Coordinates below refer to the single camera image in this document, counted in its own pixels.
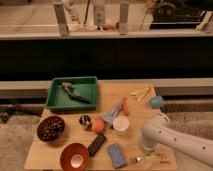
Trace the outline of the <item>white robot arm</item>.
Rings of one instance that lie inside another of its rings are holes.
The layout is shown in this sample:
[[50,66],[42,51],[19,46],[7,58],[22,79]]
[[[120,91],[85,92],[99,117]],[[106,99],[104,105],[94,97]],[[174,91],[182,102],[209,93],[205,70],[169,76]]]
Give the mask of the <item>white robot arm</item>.
[[213,140],[193,136],[171,129],[170,119],[158,113],[142,122],[138,145],[149,156],[158,144],[173,148],[213,168]]

